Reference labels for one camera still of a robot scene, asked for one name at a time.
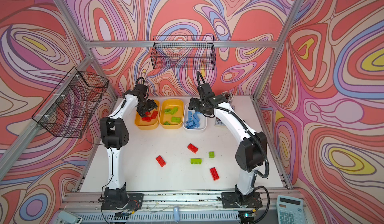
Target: green lego brick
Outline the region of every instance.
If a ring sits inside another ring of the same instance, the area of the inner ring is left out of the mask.
[[[178,110],[177,107],[172,108],[170,114],[172,114],[172,115],[175,114],[177,112],[177,110]]]
[[[201,164],[201,158],[191,158],[191,164]]]
[[[170,121],[171,121],[171,122],[177,122],[177,123],[180,123],[180,121],[181,121],[181,117],[173,116],[173,117],[171,117]]]

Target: pink wall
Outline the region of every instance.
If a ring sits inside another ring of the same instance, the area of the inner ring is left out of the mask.
[[[258,96],[315,223],[384,223],[384,0],[306,0]]]

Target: calculator display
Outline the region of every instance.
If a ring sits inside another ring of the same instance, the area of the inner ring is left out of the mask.
[[[295,204],[295,205],[300,205],[300,202],[299,202],[299,201],[290,200],[290,199],[286,199],[286,198],[280,198],[280,201],[282,201],[282,202],[287,202],[287,203],[291,203],[291,204]]]

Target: wire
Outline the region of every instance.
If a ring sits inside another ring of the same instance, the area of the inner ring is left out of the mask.
[[[104,186],[101,187],[101,197],[98,199],[98,201],[100,202],[100,210],[101,210],[101,215],[103,216],[103,219],[105,222],[107,222],[108,224],[110,224],[104,217],[104,214],[103,214],[103,209],[101,208],[101,205],[103,204],[103,187],[106,187],[108,186],[108,184],[112,181],[112,178],[113,178],[113,151],[112,151],[112,148],[109,148],[111,150],[111,160],[112,160],[112,176],[111,176],[111,179],[109,180],[109,182],[107,184],[105,184]]]
[[[255,188],[255,190],[260,189],[260,188],[263,188],[263,189],[265,190],[265,193],[266,193],[266,197],[267,197],[266,208],[265,208],[265,211],[264,211],[264,213],[262,214],[261,217],[259,217],[256,221],[251,222],[251,223],[249,223],[249,224],[255,224],[255,223],[261,221],[261,220],[265,217],[266,213],[267,213],[268,210],[269,210],[269,204],[270,204],[269,192],[268,192],[268,190],[265,188],[265,186],[258,186],[258,187]]]
[[[261,172],[259,172],[258,170],[256,171],[256,173],[262,177],[262,178],[267,178],[268,175],[269,175],[269,161],[268,161],[268,157],[266,155],[266,151],[264,150],[262,144],[260,143],[260,141],[252,134],[252,132],[250,130],[248,130],[248,127],[245,125],[245,123],[243,122],[243,120],[233,111],[229,110],[229,109],[226,109],[226,108],[223,108],[223,107],[219,107],[219,106],[212,106],[212,105],[207,105],[207,104],[203,104],[204,107],[209,107],[209,108],[214,108],[214,109],[219,109],[219,110],[222,110],[222,111],[225,111],[225,112],[228,112],[229,114],[232,114],[239,122],[240,124],[243,126],[244,130],[248,133],[248,135],[252,138],[252,140],[256,143],[257,147],[260,149],[261,153],[262,153],[262,156],[264,158],[264,163],[265,163],[265,173],[262,174]]]
[[[203,84],[205,83],[204,78],[203,78],[203,75],[201,75],[201,73],[200,73],[199,71],[197,71],[197,73],[196,73],[196,78],[197,78],[197,84],[199,85],[199,87],[201,86],[201,84],[200,84],[200,78],[201,78],[201,80],[203,81]]]
[[[127,102],[127,100],[124,98],[124,100],[123,100],[123,102],[122,102],[122,105],[120,106],[120,108],[118,109],[118,111],[117,111],[113,116],[116,116],[116,115],[119,113],[119,111],[123,108],[123,106],[125,105],[126,102]],[[100,117],[98,120],[96,120],[96,121],[94,121],[93,123],[91,123],[91,124],[88,126],[87,130],[85,131],[85,139],[86,139],[89,143],[91,143],[91,144],[93,144],[93,145],[104,146],[104,145],[102,145],[102,144],[93,143],[93,142],[89,141],[89,140],[88,140],[88,137],[87,137],[88,131],[89,131],[89,129],[91,128],[91,126],[92,126],[95,122],[99,121],[99,120],[102,119],[102,118],[103,118],[103,117]]]

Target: wire basket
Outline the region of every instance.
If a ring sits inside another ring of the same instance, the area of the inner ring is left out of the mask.
[[[153,69],[214,70],[214,36],[153,36]]]
[[[108,84],[104,77],[78,71],[44,115],[39,120],[34,116],[32,119],[53,136],[81,138]]]

